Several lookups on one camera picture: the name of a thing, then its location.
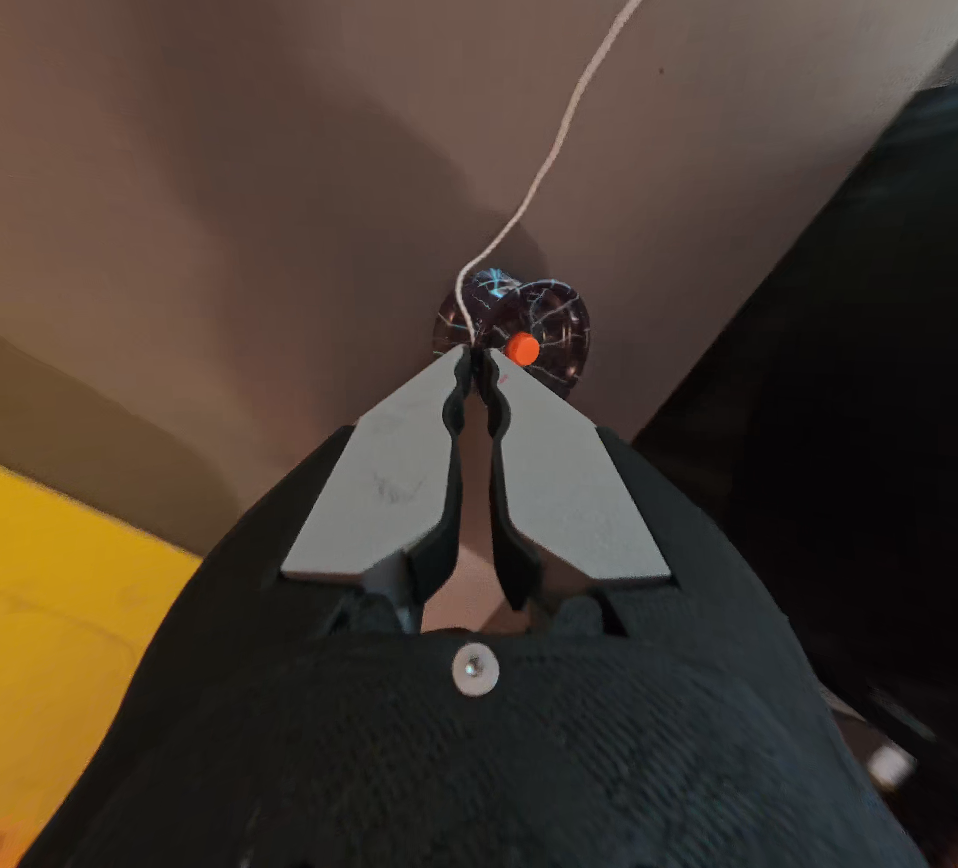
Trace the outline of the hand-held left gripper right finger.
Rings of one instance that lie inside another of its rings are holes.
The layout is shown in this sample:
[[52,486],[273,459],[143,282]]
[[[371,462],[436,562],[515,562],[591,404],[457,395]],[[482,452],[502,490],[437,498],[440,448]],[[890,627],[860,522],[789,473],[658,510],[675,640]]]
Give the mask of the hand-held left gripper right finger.
[[483,354],[481,395],[494,566],[513,610],[672,579],[590,419],[498,349]]

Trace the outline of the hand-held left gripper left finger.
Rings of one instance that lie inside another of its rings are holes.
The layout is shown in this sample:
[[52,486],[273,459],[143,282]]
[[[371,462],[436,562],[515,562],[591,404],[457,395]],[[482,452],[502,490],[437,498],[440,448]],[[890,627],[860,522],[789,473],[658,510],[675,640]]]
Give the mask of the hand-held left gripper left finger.
[[458,439],[472,356],[455,347],[359,418],[281,564],[286,579],[387,598],[406,633],[458,561]]

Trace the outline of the dark lightning-print yoyo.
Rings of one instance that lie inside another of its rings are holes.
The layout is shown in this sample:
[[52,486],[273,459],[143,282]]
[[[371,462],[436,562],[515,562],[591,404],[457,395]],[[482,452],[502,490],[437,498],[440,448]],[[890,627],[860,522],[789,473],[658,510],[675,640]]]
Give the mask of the dark lightning-print yoyo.
[[522,282],[499,268],[473,273],[462,298],[473,322],[469,330],[451,292],[440,305],[432,331],[435,357],[459,346],[473,346],[476,377],[491,383],[485,355],[499,352],[512,369],[526,371],[563,400],[577,387],[588,359],[591,323],[581,295],[554,278]]

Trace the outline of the yellow plastic tray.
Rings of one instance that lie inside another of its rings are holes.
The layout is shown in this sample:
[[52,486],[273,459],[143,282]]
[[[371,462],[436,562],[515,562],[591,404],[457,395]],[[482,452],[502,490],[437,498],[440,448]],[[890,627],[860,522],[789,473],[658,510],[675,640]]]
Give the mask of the yellow plastic tray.
[[2,469],[2,866],[73,789],[199,563]]

